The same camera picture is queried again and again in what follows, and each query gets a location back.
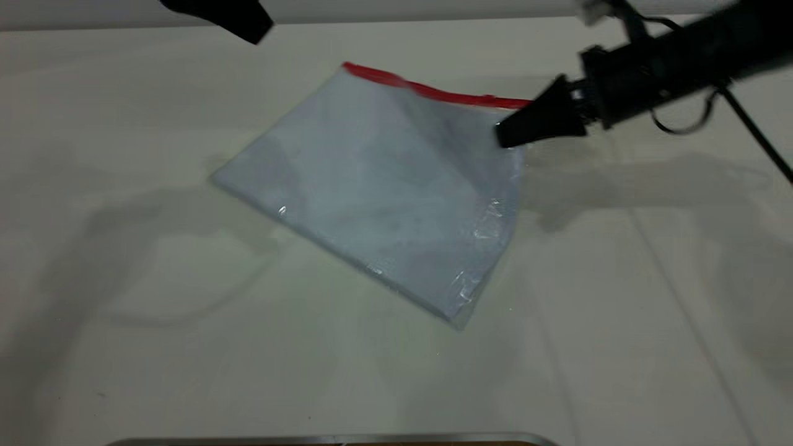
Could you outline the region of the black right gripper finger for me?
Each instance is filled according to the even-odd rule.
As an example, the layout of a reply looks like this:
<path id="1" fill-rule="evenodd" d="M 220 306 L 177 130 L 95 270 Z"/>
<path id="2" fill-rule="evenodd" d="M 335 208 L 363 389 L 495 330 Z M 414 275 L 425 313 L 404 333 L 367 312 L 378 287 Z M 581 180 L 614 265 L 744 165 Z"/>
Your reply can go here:
<path id="1" fill-rule="evenodd" d="M 528 105 L 530 118 L 547 120 L 587 119 L 587 80 L 560 74 Z"/>
<path id="2" fill-rule="evenodd" d="M 575 113 L 558 111 L 519 110 L 495 126 L 499 147 L 512 149 L 544 139 L 583 138 L 587 130 Z"/>

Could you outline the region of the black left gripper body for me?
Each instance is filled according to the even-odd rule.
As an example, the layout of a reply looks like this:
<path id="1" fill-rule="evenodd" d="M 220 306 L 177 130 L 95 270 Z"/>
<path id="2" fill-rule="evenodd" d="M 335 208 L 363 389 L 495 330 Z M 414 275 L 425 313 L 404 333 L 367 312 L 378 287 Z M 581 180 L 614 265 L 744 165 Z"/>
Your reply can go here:
<path id="1" fill-rule="evenodd" d="M 196 20 L 203 20 L 206 22 L 206 1 L 159 1 L 161 5 L 169 9 L 171 12 L 176 12 L 186 17 L 192 17 Z"/>

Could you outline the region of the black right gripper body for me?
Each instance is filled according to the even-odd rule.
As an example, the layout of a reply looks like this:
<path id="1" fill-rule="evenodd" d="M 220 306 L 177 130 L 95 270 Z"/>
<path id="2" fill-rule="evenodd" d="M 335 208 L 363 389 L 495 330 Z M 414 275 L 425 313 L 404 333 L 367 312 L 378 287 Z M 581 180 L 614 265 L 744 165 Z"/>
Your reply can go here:
<path id="1" fill-rule="evenodd" d="M 612 49 L 594 45 L 580 53 L 587 101 L 603 129 L 668 102 L 670 90 L 659 71 L 668 35 L 637 37 Z"/>

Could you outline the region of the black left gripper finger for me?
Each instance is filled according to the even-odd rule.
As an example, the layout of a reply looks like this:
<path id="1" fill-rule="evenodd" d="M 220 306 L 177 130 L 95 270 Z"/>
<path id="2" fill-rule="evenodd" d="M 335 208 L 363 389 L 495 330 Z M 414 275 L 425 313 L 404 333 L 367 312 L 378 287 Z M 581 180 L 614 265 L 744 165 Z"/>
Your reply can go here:
<path id="1" fill-rule="evenodd" d="M 245 42 L 258 45 L 274 28 L 260 1 L 212 1 L 212 21 Z"/>

